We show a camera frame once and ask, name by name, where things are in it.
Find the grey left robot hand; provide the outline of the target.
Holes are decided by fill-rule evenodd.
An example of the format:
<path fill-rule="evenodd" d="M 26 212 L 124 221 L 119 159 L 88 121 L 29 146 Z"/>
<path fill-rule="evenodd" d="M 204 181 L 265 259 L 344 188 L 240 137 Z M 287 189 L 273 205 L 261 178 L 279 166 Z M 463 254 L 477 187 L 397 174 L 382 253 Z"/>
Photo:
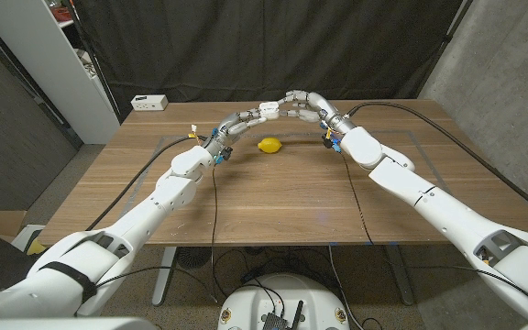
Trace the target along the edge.
<path fill-rule="evenodd" d="M 202 144 L 214 160 L 224 159 L 226 152 L 250 128 L 263 124 L 267 118 L 256 109 L 235 112 L 225 117 L 212 135 Z"/>

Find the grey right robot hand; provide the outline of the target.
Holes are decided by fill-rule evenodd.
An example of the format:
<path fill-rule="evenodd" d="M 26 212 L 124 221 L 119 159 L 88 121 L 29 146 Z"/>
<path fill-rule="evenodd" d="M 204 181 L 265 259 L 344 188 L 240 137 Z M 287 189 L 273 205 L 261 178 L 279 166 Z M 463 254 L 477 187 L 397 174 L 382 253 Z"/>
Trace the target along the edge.
<path fill-rule="evenodd" d="M 347 117 L 341 115 L 322 95 L 301 90 L 288 91 L 278 101 L 278 105 L 284 104 L 296 104 L 296 108 L 282 110 L 280 113 L 283 116 L 297 117 L 305 122 L 321 123 L 322 127 L 328 131 L 324 143 L 339 152 L 346 150 L 342 142 L 346 134 L 356 126 Z"/>

